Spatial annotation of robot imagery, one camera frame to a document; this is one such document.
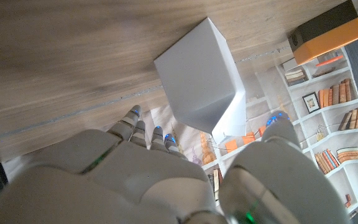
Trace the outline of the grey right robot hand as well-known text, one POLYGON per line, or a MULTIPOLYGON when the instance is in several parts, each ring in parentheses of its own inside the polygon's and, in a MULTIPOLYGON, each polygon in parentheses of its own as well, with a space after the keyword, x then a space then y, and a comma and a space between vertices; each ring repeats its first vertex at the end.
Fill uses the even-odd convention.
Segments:
POLYGON ((0 193, 0 223, 349 223, 285 112, 270 115, 216 189, 162 128, 147 146, 140 113, 41 150, 0 193))

